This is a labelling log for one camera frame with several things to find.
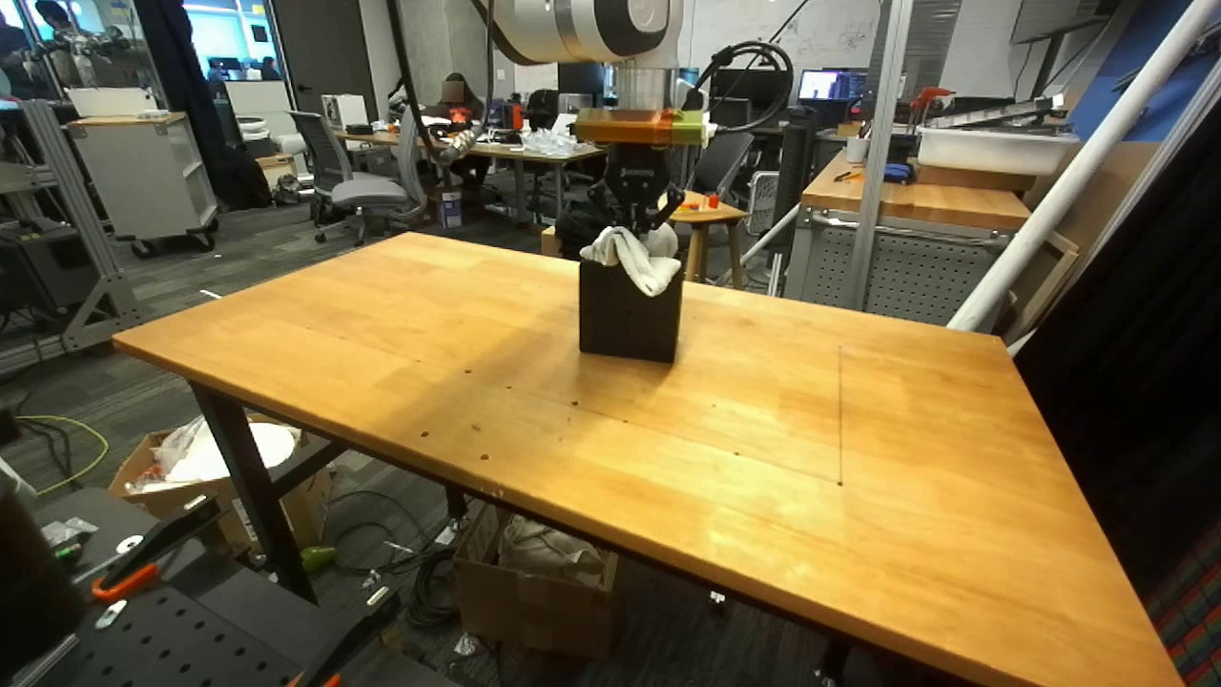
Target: white tissue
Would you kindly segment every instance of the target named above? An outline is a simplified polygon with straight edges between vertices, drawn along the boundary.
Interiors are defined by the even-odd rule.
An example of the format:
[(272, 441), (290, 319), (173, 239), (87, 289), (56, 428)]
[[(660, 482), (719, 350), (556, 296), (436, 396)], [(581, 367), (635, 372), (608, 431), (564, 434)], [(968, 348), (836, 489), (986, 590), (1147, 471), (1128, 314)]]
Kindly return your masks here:
[(581, 259), (602, 263), (602, 267), (618, 267), (635, 281), (635, 286), (645, 298), (660, 298), (672, 281), (678, 274), (678, 239), (674, 231), (660, 225), (651, 231), (658, 239), (650, 239), (650, 250), (637, 232), (631, 232), (626, 225), (608, 225), (593, 246), (581, 250)]

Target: metal stand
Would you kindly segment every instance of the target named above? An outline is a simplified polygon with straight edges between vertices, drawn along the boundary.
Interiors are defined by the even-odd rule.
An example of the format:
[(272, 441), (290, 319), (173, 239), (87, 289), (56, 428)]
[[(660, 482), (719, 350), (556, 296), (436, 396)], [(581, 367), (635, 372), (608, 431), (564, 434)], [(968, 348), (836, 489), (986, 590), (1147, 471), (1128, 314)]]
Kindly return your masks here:
[[(83, 176), (61, 135), (52, 102), (29, 101), (29, 102), (8, 102), (0, 110), (0, 120), (14, 120), (14, 116), (28, 123), (42, 162), (33, 162), (33, 153), (28, 153), (28, 162), (5, 162), (0, 194), (8, 198), (20, 222), (40, 231), (78, 232), (94, 267), (94, 286), (87, 289), (87, 298), (79, 298), (79, 305), (68, 314), (61, 333), (0, 343), (0, 373), (94, 348), (109, 342), (109, 333), (139, 322), (134, 289), (120, 274), (116, 251), (107, 246), (107, 231), (92, 207), (92, 194), (83, 191)], [(40, 207), (40, 191), (56, 191), (68, 218), (66, 222), (47, 218)]]
[(275, 577), (286, 591), (313, 600), (293, 532), (280, 511), (280, 498), (286, 485), (275, 485), (275, 478), (266, 475), (258, 448), (257, 448), (257, 434), (244, 422), (244, 408), (207, 387), (191, 387), (191, 391), (196, 391), (201, 422), (211, 424), (211, 431), (225, 456), (233, 494), (240, 498), (244, 517), (253, 518), (253, 532), (263, 541), (266, 567), (275, 569)]

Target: white pipe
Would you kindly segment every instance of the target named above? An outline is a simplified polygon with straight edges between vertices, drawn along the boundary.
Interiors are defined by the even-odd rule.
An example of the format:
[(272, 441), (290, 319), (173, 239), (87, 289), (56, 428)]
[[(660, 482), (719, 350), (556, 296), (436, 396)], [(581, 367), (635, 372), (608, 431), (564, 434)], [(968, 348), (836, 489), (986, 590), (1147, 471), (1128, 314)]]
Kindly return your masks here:
[(949, 319), (949, 328), (982, 328), (990, 322), (990, 314), (1001, 305), (1007, 286), (1027, 273), (1030, 255), (1061, 225), (1061, 218), (1068, 213), (1077, 194), (1099, 171), (1102, 158), (1135, 132), (1147, 95), (1180, 71), (1180, 63), (1193, 45), (1193, 38), (1211, 29), (1219, 4), (1221, 0), (1187, 4), (1180, 22), (1173, 29), (1173, 34), (1155, 45), (1147, 67), (1137, 72), (1137, 81), (1122, 91), (1122, 101), (1102, 120), (1102, 125), (1084, 142), (1084, 151), (1061, 171), (1054, 191), (1038, 202), (1038, 211), (1027, 218), (1027, 225), (1014, 232), (1014, 242), (1001, 251), (991, 273), (977, 283), (977, 289)]
[(1107, 242), (1116, 239), (1116, 231), (1137, 211), (1137, 202), (1146, 198), (1146, 191), (1155, 184), (1155, 176), (1180, 158), (1180, 151), (1187, 147), (1187, 139), (1197, 132), (1197, 123), (1206, 123), (1206, 116), (1212, 110), (1212, 102), (1221, 101), (1221, 63), (1211, 71), (1206, 83), (1192, 95), (1187, 110), (1174, 120), (1174, 125), (1166, 132), (1166, 139), (1155, 147), (1152, 162), (1146, 163), (1146, 171), (1137, 176), (1137, 184), (1122, 194), (1118, 211), (1107, 218), (1099, 242), (1089, 250), (1089, 255), (1079, 259), (1077, 274), (1084, 274), (1084, 267), (1094, 263), (1094, 255), (1107, 250)]
[(782, 232), (786, 225), (795, 225), (799, 213), (801, 213), (801, 202), (790, 207), (786, 218), (778, 218), (735, 263), (745, 267), (753, 255), (759, 255), (773, 232)]

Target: table leg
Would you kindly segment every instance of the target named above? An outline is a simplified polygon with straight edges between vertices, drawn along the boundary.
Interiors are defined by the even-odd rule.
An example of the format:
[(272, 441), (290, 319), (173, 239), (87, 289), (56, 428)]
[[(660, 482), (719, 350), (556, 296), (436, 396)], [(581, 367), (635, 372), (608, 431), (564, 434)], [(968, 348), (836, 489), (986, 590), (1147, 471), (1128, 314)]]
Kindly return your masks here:
[(528, 163), (523, 162), (510, 162), (510, 218), (515, 222), (528, 222)]
[(687, 246), (687, 283), (707, 283), (707, 225), (692, 225), (692, 246)]
[(564, 163), (556, 163), (556, 222), (564, 218)]
[(233, 494), (240, 498), (244, 517), (253, 518), (253, 532), (263, 541), (272, 572), (286, 591), (313, 600), (313, 590), (296, 553), (296, 539), (280, 511), (280, 489), (258, 459), (244, 408), (219, 391), (207, 391), (207, 387), (191, 387), (191, 391), (196, 391), (199, 413), (207, 415), (221, 448), (221, 459), (233, 478)]
[(731, 274), (731, 286), (742, 289), (742, 222), (728, 225), (728, 274)]

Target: computer monitor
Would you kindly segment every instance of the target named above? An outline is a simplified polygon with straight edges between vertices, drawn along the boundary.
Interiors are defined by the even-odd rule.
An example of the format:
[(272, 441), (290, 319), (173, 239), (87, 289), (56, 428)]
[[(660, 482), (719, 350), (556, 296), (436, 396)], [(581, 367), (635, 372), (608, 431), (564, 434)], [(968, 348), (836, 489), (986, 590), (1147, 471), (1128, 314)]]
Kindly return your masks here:
[(561, 67), (556, 71), (556, 91), (584, 91), (588, 106), (602, 106), (608, 67), (599, 67), (599, 63)]
[(861, 71), (804, 71), (799, 81), (799, 102), (861, 102), (865, 72)]
[(719, 71), (710, 83), (714, 102), (748, 102), (753, 120), (759, 120), (773, 101), (778, 110), (790, 106), (790, 78), (773, 71)]

